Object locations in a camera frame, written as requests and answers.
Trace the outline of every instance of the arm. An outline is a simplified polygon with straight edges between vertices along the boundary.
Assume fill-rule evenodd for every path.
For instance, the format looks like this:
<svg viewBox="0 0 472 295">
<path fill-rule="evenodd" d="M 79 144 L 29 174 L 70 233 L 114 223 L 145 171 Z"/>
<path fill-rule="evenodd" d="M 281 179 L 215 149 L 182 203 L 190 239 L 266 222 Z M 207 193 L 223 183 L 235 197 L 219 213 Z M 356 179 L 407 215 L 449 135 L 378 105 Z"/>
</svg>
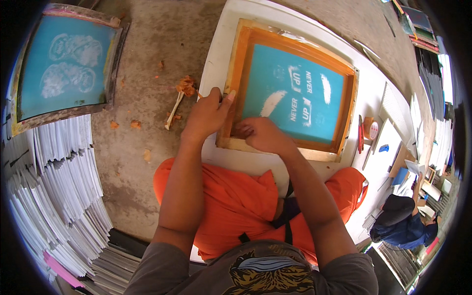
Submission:
<svg viewBox="0 0 472 295">
<path fill-rule="evenodd" d="M 268 118 L 245 119 L 236 129 L 248 145 L 278 154 L 285 163 L 313 237 L 320 269 L 337 257 L 357 253 L 331 193 L 295 143 Z"/>
<path fill-rule="evenodd" d="M 420 176 L 418 177 L 418 181 L 413 189 L 413 201 L 414 201 L 414 209 L 412 211 L 412 216 L 418 214 L 418 197 L 420 196 L 420 188 L 421 184 L 423 183 L 423 174 L 420 172 Z"/>
<path fill-rule="evenodd" d="M 205 139 L 223 125 L 234 93 L 218 106 L 220 98 L 219 89 L 214 87 L 209 96 L 201 98 L 192 107 L 169 174 L 160 206 L 159 223 L 151 241 L 175 245 L 188 257 L 203 216 L 202 146 Z"/>
</svg>

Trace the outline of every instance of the person in blue shirt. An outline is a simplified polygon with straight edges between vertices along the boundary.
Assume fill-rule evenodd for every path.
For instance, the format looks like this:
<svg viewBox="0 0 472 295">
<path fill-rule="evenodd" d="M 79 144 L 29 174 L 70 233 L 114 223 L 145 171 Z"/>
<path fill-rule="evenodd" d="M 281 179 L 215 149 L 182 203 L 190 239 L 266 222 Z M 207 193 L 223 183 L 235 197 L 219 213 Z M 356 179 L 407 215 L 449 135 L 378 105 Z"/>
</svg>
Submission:
<svg viewBox="0 0 472 295">
<path fill-rule="evenodd" d="M 437 218 L 421 220 L 418 212 L 418 196 L 423 175 L 420 173 L 414 185 L 413 197 L 391 194 L 380 208 L 383 212 L 375 221 L 370 236 L 374 243 L 387 242 L 402 249 L 428 247 L 438 234 Z"/>
</svg>

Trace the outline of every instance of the concrete floor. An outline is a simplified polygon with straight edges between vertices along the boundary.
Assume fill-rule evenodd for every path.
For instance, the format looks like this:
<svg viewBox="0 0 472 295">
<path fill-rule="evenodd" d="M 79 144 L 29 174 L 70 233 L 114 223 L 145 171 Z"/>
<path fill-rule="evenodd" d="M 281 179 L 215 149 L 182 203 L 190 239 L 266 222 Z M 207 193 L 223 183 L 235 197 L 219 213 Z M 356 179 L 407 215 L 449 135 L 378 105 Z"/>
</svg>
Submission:
<svg viewBox="0 0 472 295">
<path fill-rule="evenodd" d="M 390 3 L 378 0 L 277 0 L 322 22 L 356 46 L 356 39 L 376 52 L 379 68 L 409 101 L 416 92 L 424 122 L 424 157 L 429 160 L 435 125 L 419 80 L 414 48 L 403 34 Z M 104 202 L 116 229 L 149 241 L 157 226 L 159 204 L 152 189 L 155 169 L 175 156 L 179 136 L 196 96 L 184 98 L 171 131 L 166 112 L 177 98 L 175 85 L 185 75 L 200 81 L 210 43 L 225 0 L 102 0 L 97 10 L 131 22 L 120 60 L 111 111 L 92 115 L 92 132 Z M 385 20 L 396 34 L 394 38 Z M 165 68 L 158 63 L 164 60 Z M 120 124 L 110 129 L 110 121 Z M 131 129 L 131 120 L 141 129 Z M 151 161 L 143 159 L 151 151 Z"/>
</svg>

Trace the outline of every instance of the gray t-shirt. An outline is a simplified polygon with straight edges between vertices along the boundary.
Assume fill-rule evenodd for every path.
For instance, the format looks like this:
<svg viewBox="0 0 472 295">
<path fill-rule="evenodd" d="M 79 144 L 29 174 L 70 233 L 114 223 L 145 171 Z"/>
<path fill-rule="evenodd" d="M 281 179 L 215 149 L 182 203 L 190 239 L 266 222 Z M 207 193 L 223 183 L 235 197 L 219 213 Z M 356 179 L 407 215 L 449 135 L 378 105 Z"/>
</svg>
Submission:
<svg viewBox="0 0 472 295">
<path fill-rule="evenodd" d="M 125 295 L 377 294 L 369 256 L 348 254 L 312 270 L 297 248 L 275 240 L 242 244 L 188 275 L 189 260 L 174 245 L 150 244 Z"/>
</svg>

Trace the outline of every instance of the tape roll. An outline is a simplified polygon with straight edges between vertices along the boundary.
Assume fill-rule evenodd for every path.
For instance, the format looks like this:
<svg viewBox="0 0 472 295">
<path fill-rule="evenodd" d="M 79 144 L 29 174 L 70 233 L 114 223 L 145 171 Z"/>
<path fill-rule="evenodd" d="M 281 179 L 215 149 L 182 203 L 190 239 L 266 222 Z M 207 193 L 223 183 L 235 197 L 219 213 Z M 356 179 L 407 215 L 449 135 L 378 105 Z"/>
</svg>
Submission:
<svg viewBox="0 0 472 295">
<path fill-rule="evenodd" d="M 374 121 L 373 117 L 365 117 L 364 119 L 364 137 L 374 140 L 379 134 L 379 124 Z"/>
</svg>

